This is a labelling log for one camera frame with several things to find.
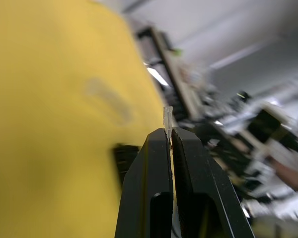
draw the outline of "small transparent object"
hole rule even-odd
[[[173,107],[163,107],[163,125],[169,142],[172,132],[172,110]]]

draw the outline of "yellow fabric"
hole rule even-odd
[[[129,123],[88,95],[93,78]],[[0,0],[0,238],[112,238],[110,149],[158,127],[162,103],[119,16],[87,0]]]

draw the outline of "white ceiling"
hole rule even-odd
[[[298,28],[298,0],[120,0],[134,30],[155,25],[187,62],[212,65]]]

